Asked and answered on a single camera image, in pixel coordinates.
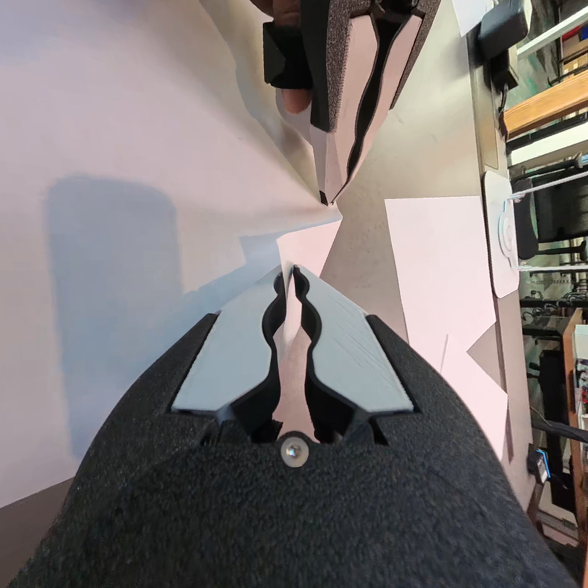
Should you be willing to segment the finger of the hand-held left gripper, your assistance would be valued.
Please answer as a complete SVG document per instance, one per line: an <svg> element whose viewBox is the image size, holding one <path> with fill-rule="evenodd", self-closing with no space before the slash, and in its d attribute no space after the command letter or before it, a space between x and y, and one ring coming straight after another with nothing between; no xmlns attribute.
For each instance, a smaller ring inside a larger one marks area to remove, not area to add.
<svg viewBox="0 0 588 588"><path fill-rule="evenodd" d="M310 124L320 201L334 204L352 176L362 149L365 123L362 107L378 56L376 21L371 15L350 20L343 55L343 70L334 128Z"/></svg>
<svg viewBox="0 0 588 588"><path fill-rule="evenodd" d="M400 24L381 19L374 24L378 51L357 110L355 139L348 159L348 177L339 195L344 193L356 176L401 89L401 78L422 27L422 18L409 16Z"/></svg>

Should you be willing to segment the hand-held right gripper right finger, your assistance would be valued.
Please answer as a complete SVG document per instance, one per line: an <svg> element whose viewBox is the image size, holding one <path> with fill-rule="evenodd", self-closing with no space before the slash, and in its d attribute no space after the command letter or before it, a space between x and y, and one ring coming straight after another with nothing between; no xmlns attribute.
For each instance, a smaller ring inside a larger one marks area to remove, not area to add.
<svg viewBox="0 0 588 588"><path fill-rule="evenodd" d="M293 267L293 281L310 339L305 398L315 436L344 437L356 423L414 412L368 314L304 266Z"/></svg>

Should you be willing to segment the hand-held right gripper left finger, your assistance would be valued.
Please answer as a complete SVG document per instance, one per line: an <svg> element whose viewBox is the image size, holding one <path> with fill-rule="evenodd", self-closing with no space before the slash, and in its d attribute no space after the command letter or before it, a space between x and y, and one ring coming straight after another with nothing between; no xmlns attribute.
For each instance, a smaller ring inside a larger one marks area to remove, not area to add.
<svg viewBox="0 0 588 588"><path fill-rule="evenodd" d="M245 433L272 421L281 397L274 335L286 317L282 267L226 303L198 351L171 410L237 421Z"/></svg>

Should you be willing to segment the white paper sheet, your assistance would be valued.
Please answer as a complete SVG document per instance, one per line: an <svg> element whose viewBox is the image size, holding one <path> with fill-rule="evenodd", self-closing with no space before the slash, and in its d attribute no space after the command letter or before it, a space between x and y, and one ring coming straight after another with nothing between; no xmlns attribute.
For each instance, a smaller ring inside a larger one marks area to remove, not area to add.
<svg viewBox="0 0 588 588"><path fill-rule="evenodd" d="M478 25L484 15L493 8L493 1L452 1L453 9L458 21L460 36Z"/></svg>
<svg viewBox="0 0 588 588"><path fill-rule="evenodd" d="M496 322L481 198L386 199L409 345L438 372Z"/></svg>
<svg viewBox="0 0 588 588"><path fill-rule="evenodd" d="M469 409L499 461L506 440L507 394L450 334L417 330L409 344L445 379Z"/></svg>
<svg viewBox="0 0 588 588"><path fill-rule="evenodd" d="M341 214L247 1L1 1L1 507L70 479L127 388Z"/></svg>

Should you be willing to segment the person's left hand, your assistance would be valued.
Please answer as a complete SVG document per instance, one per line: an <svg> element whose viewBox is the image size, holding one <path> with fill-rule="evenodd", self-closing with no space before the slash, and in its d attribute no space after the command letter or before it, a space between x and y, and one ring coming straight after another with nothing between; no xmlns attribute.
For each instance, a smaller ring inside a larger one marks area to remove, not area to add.
<svg viewBox="0 0 588 588"><path fill-rule="evenodd" d="M272 1L271 14L277 27L300 30L300 1ZM310 105L312 91L309 89L283 89L285 109L290 114L300 114Z"/></svg>

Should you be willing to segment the white stand with black board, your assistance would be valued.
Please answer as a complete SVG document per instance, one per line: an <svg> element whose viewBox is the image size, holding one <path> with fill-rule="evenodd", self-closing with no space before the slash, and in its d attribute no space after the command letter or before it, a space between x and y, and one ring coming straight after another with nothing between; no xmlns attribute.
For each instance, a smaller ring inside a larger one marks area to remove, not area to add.
<svg viewBox="0 0 588 588"><path fill-rule="evenodd" d="M587 172L528 187L513 192L511 182L495 171L488 170L481 181L482 203L488 241L490 277L496 298L504 298L518 289L521 273L587 273L587 263L576 266L528 266L518 254L518 227L515 204L527 195L587 178Z"/></svg>

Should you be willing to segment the black device with blue light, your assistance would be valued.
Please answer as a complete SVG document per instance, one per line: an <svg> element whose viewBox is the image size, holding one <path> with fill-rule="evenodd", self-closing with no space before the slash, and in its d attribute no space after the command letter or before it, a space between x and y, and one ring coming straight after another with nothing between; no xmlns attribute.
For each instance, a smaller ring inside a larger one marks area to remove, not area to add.
<svg viewBox="0 0 588 588"><path fill-rule="evenodd" d="M528 446L526 457L527 471L532 474L537 484L544 486L551 478L548 454L532 443Z"/></svg>

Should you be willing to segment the black office chair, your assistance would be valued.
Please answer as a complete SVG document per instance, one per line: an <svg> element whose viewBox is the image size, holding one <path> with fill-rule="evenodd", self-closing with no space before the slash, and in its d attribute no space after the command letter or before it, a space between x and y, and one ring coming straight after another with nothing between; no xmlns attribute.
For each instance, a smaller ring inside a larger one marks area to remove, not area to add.
<svg viewBox="0 0 588 588"><path fill-rule="evenodd" d="M518 274L587 272L587 173L537 185L511 182ZM580 255L578 265L524 265L537 255Z"/></svg>

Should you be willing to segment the wooden post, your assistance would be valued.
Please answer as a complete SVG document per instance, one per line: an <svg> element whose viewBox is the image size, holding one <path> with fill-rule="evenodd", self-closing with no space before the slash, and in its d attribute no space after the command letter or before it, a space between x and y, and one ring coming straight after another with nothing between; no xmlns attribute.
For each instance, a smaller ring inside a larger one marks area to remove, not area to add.
<svg viewBox="0 0 588 588"><path fill-rule="evenodd" d="M502 129L516 137L587 107L587 70L506 109Z"/></svg>

